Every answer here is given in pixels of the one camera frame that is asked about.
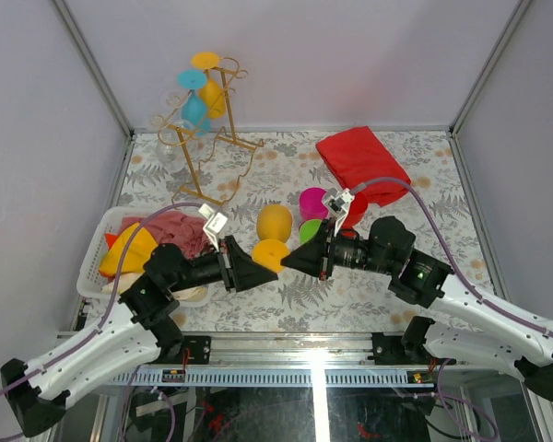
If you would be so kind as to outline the green plastic wine glass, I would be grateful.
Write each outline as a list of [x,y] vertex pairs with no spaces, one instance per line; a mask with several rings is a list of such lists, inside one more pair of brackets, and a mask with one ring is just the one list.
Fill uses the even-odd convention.
[[305,221],[299,230],[300,245],[307,243],[318,232],[323,220],[322,219],[310,219]]

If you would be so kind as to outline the magenta plastic wine glass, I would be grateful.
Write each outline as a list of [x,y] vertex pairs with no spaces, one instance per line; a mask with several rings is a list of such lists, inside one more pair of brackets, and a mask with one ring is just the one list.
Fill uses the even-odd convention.
[[324,219],[328,216],[328,209],[322,203],[326,190],[319,187],[311,187],[300,194],[299,209],[304,221],[312,219]]

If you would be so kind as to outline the red plastic wine glass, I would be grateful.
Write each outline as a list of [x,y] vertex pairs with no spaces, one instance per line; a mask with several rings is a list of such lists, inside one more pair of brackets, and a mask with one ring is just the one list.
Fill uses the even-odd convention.
[[363,216],[365,215],[367,209],[369,208],[369,201],[363,192],[358,192],[354,200],[352,201],[347,217],[342,225],[343,229],[353,228],[358,224]]

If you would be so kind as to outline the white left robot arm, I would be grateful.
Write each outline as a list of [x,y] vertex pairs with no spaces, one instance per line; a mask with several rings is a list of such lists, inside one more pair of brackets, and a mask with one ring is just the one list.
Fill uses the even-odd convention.
[[42,356],[1,367],[5,397],[23,436],[52,428],[79,399],[125,371],[182,357],[184,337],[171,318],[179,306],[174,292],[215,282],[241,292],[277,279],[232,236],[193,260],[174,244],[159,245],[144,269],[100,319]]

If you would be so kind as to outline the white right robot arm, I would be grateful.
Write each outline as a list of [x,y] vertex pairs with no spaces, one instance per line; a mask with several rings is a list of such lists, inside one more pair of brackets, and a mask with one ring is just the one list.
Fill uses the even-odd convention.
[[374,221],[367,238],[337,233],[334,222],[323,221],[314,237],[281,263],[321,280],[336,266],[389,276],[389,290],[407,304],[474,326],[459,331],[414,317],[401,338],[408,361],[430,357],[485,366],[553,402],[553,320],[476,288],[449,264],[415,249],[415,239],[393,216]]

